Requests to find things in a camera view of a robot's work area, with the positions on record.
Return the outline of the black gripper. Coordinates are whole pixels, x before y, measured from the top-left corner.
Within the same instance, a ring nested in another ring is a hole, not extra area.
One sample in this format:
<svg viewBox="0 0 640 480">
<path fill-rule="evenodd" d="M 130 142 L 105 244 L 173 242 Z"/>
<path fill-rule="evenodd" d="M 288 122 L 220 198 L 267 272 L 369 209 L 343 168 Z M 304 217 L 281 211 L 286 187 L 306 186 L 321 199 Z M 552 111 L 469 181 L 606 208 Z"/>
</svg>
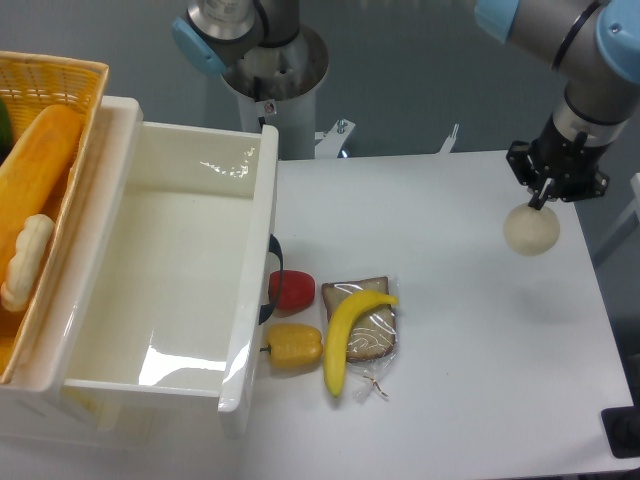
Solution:
<svg viewBox="0 0 640 480">
<path fill-rule="evenodd" d="M 530 208 L 541 210 L 548 202 L 578 202 L 606 193 L 609 177 L 599 169 L 599 161 L 608 145 L 589 147 L 586 140 L 585 132 L 571 141 L 553 131 L 531 143 L 511 144 L 506 160 L 531 194 Z"/>
</svg>

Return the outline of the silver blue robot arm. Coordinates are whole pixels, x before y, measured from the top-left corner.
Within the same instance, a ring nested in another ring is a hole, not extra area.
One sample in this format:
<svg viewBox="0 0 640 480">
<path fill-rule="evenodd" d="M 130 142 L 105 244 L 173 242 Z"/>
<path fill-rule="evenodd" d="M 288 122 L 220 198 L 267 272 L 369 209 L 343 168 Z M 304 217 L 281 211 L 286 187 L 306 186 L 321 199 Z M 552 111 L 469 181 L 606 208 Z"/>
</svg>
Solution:
<svg viewBox="0 0 640 480">
<path fill-rule="evenodd" d="M 476 23 L 568 81 L 540 135 L 511 144 L 507 161 L 529 207 L 602 197 L 599 160 L 639 105 L 636 1 L 478 1 Z"/>
</svg>

